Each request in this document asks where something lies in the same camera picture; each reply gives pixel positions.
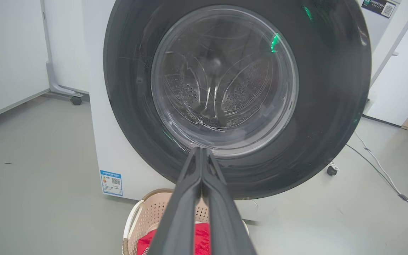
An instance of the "blue and white sticker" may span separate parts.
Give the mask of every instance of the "blue and white sticker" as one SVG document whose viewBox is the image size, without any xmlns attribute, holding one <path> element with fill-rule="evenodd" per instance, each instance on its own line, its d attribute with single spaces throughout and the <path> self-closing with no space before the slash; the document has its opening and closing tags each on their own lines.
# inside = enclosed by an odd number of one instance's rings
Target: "blue and white sticker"
<svg viewBox="0 0 408 255">
<path fill-rule="evenodd" d="M 120 174 L 100 170 L 100 175 L 104 193 L 122 196 L 122 176 Z"/>
</svg>

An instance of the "red clothing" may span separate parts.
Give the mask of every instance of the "red clothing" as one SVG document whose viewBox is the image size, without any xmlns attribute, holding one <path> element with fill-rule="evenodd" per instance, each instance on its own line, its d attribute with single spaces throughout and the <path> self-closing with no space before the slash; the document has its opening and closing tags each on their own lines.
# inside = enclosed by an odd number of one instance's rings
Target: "red clothing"
<svg viewBox="0 0 408 255">
<path fill-rule="evenodd" d="M 149 244 L 157 230 L 152 230 L 138 240 L 138 250 L 136 255 L 146 255 Z M 209 223 L 199 223 L 194 225 L 194 254 L 210 255 L 210 229 Z"/>
</svg>

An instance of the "washing machine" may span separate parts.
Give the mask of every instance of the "washing machine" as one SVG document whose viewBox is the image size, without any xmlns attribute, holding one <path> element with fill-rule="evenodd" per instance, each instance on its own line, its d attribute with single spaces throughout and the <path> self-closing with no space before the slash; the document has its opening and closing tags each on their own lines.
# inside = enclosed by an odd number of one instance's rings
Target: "washing machine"
<svg viewBox="0 0 408 255">
<path fill-rule="evenodd" d="M 140 200 L 173 188 L 201 146 L 242 217 L 264 218 L 355 130 L 371 49 L 395 11 L 373 4 L 82 1 L 102 192 Z"/>
</svg>

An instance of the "round black door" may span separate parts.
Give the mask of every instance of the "round black door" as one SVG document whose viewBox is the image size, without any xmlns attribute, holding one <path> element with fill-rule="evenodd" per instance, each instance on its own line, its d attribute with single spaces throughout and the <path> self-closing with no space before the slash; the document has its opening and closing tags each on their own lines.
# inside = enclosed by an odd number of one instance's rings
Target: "round black door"
<svg viewBox="0 0 408 255">
<path fill-rule="evenodd" d="M 103 63 L 147 163 L 176 181 L 190 149 L 208 147 L 244 199 L 291 189 L 339 153 L 366 103 L 371 49 L 355 0 L 118 0 Z"/>
</svg>

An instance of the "black baseboard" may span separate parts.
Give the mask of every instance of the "black baseboard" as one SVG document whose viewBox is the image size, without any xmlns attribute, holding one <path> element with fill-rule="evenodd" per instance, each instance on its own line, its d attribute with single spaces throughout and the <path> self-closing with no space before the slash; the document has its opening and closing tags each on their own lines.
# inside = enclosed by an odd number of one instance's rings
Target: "black baseboard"
<svg viewBox="0 0 408 255">
<path fill-rule="evenodd" d="M 399 125 L 396 125 L 396 124 L 393 124 L 393 123 L 390 123 L 390 122 L 387 122 L 387 121 L 383 121 L 383 120 L 380 120 L 380 119 L 377 119 L 377 118 L 372 118 L 372 117 L 366 116 L 364 114 L 362 114 L 361 116 L 363 116 L 364 118 L 370 119 L 370 120 L 378 121 L 378 122 L 383 123 L 383 124 L 387 124 L 387 125 L 390 125 L 390 126 L 395 126 L 397 128 L 401 128 L 401 126 L 399 126 Z"/>
</svg>

